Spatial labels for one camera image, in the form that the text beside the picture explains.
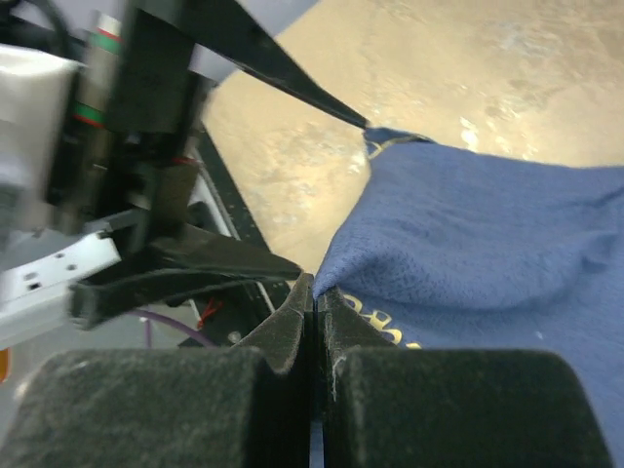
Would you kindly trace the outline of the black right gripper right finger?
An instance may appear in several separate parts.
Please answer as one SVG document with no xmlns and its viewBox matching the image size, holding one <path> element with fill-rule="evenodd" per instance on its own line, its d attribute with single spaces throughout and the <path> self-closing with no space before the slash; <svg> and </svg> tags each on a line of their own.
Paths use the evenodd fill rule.
<svg viewBox="0 0 624 468">
<path fill-rule="evenodd" d="M 610 467 L 586 394 L 559 356 L 409 350 L 338 290 L 316 303 L 328 467 Z"/>
</svg>

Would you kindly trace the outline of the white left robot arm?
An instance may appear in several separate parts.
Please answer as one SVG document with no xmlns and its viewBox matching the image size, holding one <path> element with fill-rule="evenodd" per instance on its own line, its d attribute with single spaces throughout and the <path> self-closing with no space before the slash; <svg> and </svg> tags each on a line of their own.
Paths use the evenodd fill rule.
<svg viewBox="0 0 624 468">
<path fill-rule="evenodd" d="M 299 267 L 194 226 L 207 48 L 356 128 L 367 119 L 319 86 L 236 1 L 131 1 L 75 39 L 59 8 L 41 27 L 1 5 L 1 344 L 63 319 L 91 330 L 156 302 L 282 283 Z"/>
</svg>

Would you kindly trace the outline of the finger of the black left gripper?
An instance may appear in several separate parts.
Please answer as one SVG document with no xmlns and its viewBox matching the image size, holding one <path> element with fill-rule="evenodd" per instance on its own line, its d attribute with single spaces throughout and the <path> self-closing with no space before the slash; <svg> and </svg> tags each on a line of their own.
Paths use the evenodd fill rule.
<svg viewBox="0 0 624 468">
<path fill-rule="evenodd" d="M 292 281 L 300 273 L 267 249 L 187 224 L 71 285 L 68 316 L 89 331 L 144 305 L 246 283 Z"/>
<path fill-rule="evenodd" d="M 349 125 L 368 120 L 318 85 L 238 2 L 187 1 L 184 31 L 255 79 Z"/>
</svg>

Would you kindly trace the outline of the blue pillowcase with yellow drawings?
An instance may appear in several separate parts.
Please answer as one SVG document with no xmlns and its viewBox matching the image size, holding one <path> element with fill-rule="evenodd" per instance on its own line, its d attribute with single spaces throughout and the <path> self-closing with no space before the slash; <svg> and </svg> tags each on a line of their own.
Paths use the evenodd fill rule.
<svg viewBox="0 0 624 468">
<path fill-rule="evenodd" d="M 370 179 L 313 294 L 341 289 L 411 349 L 545 349 L 623 460 L 623 171 L 478 154 L 366 130 Z"/>
</svg>

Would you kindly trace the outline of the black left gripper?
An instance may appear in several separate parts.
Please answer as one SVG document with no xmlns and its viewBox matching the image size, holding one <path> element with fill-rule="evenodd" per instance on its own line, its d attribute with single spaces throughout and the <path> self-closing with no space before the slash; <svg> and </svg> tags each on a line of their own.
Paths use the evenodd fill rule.
<svg viewBox="0 0 624 468">
<path fill-rule="evenodd" d="M 210 5 L 130 1 L 120 19 L 95 15 L 45 191 L 54 228 L 78 234 L 128 212 L 114 235 L 129 254 L 183 223 L 197 174 L 187 145 L 206 96 L 189 66 Z"/>
</svg>

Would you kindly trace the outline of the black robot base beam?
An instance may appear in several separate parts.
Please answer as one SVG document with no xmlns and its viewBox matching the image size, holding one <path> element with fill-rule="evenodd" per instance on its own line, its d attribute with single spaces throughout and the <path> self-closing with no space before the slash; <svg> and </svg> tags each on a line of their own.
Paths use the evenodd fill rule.
<svg viewBox="0 0 624 468">
<path fill-rule="evenodd" d="M 267 250 L 250 209 L 210 134 L 202 130 L 195 152 L 203 163 L 189 222 Z M 289 284 L 251 283 L 216 290 L 190 301 L 199 333 L 218 346 L 230 347 L 248 335 L 286 300 Z"/>
</svg>

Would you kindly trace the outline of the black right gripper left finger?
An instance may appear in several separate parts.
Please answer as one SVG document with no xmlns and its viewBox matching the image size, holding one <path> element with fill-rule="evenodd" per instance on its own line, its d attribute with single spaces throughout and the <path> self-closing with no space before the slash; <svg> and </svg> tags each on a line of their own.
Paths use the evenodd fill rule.
<svg viewBox="0 0 624 468">
<path fill-rule="evenodd" d="M 43 364 L 1 449 L 5 467 L 304 467 L 310 393 L 304 274 L 237 345 L 82 350 Z"/>
</svg>

